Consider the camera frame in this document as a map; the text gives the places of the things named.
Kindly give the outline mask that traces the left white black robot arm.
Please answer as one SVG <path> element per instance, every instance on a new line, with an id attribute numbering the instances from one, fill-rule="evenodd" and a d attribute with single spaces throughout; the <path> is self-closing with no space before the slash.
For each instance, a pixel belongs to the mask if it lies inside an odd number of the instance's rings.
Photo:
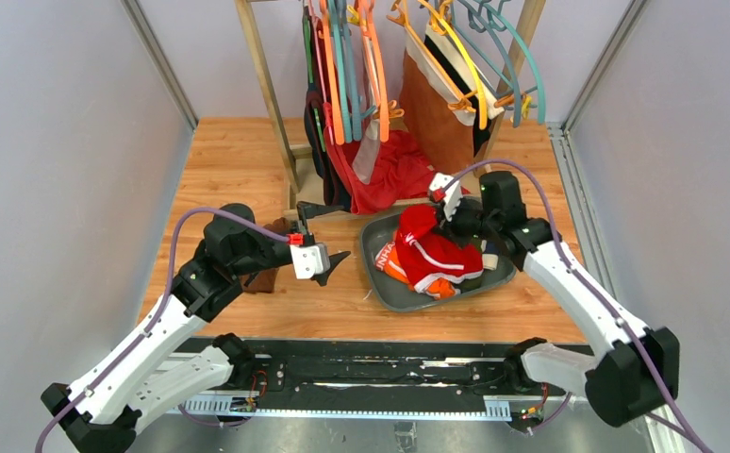
<path id="1" fill-rule="evenodd" d="M 144 319 L 82 377 L 43 391 L 41 402 L 52 418 L 36 450 L 60 428 L 79 452 L 125 452 L 155 420 L 195 394 L 227 382 L 247 384 L 255 356 L 233 334 L 217 337 L 167 372 L 158 367 L 238 298 L 252 277 L 290 266 L 297 278 L 325 285 L 345 254 L 330 253 L 307 223 L 330 212 L 301 202 L 297 219 L 281 234 L 259 226 L 241 203 L 211 209 L 193 257 L 182 265 L 169 262 L 165 288 Z"/>

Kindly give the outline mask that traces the blue-grey plastic clip hanger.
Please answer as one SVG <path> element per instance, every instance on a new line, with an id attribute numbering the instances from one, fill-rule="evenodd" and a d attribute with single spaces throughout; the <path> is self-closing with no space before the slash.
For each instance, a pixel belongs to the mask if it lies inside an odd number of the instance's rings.
<path id="1" fill-rule="evenodd" d="M 523 118 L 525 94 L 521 88 L 518 71 L 511 61 L 510 49 L 505 46 L 503 36 L 515 39 L 514 26 L 502 14 L 507 1 L 457 1 L 465 14 L 461 20 L 464 37 L 489 68 L 498 77 L 498 86 L 493 95 L 505 113 L 512 113 L 513 127 L 520 125 Z"/>

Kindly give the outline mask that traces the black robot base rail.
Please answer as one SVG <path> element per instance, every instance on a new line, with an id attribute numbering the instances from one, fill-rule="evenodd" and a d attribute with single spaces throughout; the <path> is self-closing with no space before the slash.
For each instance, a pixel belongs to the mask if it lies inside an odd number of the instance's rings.
<path id="1" fill-rule="evenodd" d="M 580 402 L 551 384 L 516 384 L 511 344 L 254 339 L 253 375 L 172 412 L 209 425 L 250 418 L 506 422 L 534 428 Z"/>

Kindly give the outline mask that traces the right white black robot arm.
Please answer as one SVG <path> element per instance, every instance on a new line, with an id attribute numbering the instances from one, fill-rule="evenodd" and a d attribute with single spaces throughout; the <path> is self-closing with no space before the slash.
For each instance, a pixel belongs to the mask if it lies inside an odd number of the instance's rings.
<path id="1" fill-rule="evenodd" d="M 436 174 L 428 188 L 442 230 L 477 237 L 534 279 L 588 341 L 579 353 L 535 337 L 506 355 L 506 378 L 517 391 L 553 385 L 584 397 L 596 415 L 618 428 L 678 395 L 680 343 L 628 312 L 593 278 L 548 220 L 528 217 L 518 179 L 509 171 L 480 178 L 481 199 L 463 195 L 458 177 Z"/>

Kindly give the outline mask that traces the black underwear cream waistband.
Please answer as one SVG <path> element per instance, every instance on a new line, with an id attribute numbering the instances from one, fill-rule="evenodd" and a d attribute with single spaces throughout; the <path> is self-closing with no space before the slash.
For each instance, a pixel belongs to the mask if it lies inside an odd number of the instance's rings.
<path id="1" fill-rule="evenodd" d="M 448 77 L 456 84 L 462 93 L 475 91 L 475 80 L 467 67 L 465 59 L 458 52 L 458 49 L 452 41 L 433 30 L 432 25 L 427 25 L 425 36 L 423 39 L 424 46 L 439 62 L 440 67 L 445 71 Z M 494 89 L 484 77 L 484 74 L 478 70 L 480 78 L 485 84 L 485 100 L 487 105 L 487 121 L 486 127 L 480 128 L 478 122 L 481 119 L 481 111 L 478 109 L 478 97 L 476 94 L 468 97 L 474 112 L 458 110 L 457 115 L 465 115 L 465 126 L 469 126 L 472 132 L 471 149 L 473 155 L 476 156 L 482 149 L 483 145 L 489 140 L 491 132 L 489 127 L 492 125 L 496 117 L 505 112 L 503 106 L 497 106 L 499 99 L 495 97 Z"/>

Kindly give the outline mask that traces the red underwear white trim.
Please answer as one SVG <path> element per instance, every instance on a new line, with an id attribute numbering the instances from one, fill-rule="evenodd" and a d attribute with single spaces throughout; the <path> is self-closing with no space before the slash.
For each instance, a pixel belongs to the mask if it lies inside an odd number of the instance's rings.
<path id="1" fill-rule="evenodd" d="M 399 216 L 394 235 L 398 260 L 416 290 L 442 277 L 458 286 L 482 273 L 479 252 L 470 244 L 458 247 L 437 232 L 437 211 L 429 205 L 414 205 Z"/>

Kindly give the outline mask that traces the teal plastic clip hanger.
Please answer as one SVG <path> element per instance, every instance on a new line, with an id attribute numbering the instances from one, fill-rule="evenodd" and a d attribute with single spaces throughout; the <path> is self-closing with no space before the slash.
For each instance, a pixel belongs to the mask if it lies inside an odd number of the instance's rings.
<path id="1" fill-rule="evenodd" d="M 517 127 L 534 116 L 547 120 L 548 96 L 531 43 L 544 1 L 523 1 L 516 19 L 507 15 L 507 1 L 457 1 L 457 31 L 497 77 L 491 90 L 498 106 Z"/>

